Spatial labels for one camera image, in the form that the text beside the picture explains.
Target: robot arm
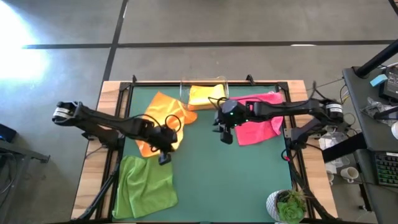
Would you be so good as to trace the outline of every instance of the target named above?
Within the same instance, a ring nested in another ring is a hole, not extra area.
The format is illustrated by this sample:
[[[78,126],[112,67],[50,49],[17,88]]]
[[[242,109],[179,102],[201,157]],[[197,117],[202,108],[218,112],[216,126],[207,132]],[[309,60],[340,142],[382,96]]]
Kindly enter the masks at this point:
[[[167,125],[155,126],[154,122],[133,116],[118,118],[84,106],[81,102],[59,102],[52,121],[60,126],[76,126],[84,131],[84,137],[96,136],[102,144],[117,147],[119,133],[131,138],[145,141],[159,150],[159,164],[171,161],[170,153],[174,151],[172,143],[177,142],[177,133]]]
[[[226,100],[215,115],[213,125],[218,126],[215,132],[221,133],[221,141],[231,144],[233,142],[231,129],[245,122],[262,122],[276,116],[292,116],[310,114],[314,118],[301,128],[294,128],[286,133],[291,143],[300,144],[307,142],[310,135],[325,134],[325,126],[341,128],[348,126],[343,120],[343,107],[334,100],[309,99],[294,103],[270,104],[265,101],[247,101],[245,105],[236,100]]]

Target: pink cloth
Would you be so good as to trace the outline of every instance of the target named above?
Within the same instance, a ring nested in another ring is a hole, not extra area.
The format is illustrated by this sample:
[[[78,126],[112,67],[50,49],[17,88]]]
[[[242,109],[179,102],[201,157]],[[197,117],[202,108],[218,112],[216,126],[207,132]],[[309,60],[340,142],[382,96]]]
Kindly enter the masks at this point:
[[[280,93],[262,93],[248,96],[231,97],[232,100],[238,100],[240,103],[245,104],[247,101],[259,101],[258,99],[247,99],[249,97],[257,97],[262,101],[278,104],[283,102]],[[283,116],[272,118],[270,121],[261,123],[246,122],[241,126],[235,127],[236,137],[240,146],[247,146],[250,144],[257,144],[267,139],[280,135],[280,126],[284,120]]]

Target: succulent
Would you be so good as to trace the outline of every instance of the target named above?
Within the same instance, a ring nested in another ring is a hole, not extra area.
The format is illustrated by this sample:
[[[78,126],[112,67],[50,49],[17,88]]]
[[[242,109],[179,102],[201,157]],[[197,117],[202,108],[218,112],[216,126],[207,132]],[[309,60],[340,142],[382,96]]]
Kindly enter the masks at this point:
[[[298,224],[306,212],[305,196],[303,192],[286,190],[277,196],[279,218],[288,224]]]

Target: keyboard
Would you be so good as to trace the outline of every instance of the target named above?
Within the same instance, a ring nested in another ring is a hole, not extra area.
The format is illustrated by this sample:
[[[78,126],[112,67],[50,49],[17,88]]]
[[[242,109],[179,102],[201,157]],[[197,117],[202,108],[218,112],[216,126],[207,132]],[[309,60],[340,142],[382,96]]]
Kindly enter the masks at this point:
[[[398,153],[375,152],[374,160],[379,184],[398,187]]]

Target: yellow cloth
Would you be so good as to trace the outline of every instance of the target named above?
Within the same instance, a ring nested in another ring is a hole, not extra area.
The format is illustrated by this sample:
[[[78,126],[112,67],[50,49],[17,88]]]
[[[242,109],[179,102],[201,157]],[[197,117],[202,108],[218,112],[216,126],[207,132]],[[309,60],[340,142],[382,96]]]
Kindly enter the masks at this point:
[[[181,143],[181,140],[183,138],[182,131],[184,124],[190,124],[194,122],[198,117],[198,115],[195,112],[185,110],[182,103],[179,100],[171,98],[161,92],[156,93],[155,97],[152,99],[152,102],[146,109],[145,114],[154,117],[160,123],[160,125],[164,124],[165,118],[170,114],[174,114],[180,119],[181,128],[177,132],[178,141],[172,144],[174,149],[177,149]],[[172,129],[178,130],[180,123],[176,117],[169,116],[167,118],[167,126]],[[144,141],[136,141],[136,142],[143,157],[150,157],[160,153],[160,151],[152,152],[150,150],[149,144]]]
[[[212,106],[208,97],[216,99],[226,97],[224,86],[222,84],[218,84],[213,87],[191,86],[188,105],[190,108],[194,108],[195,106]]]

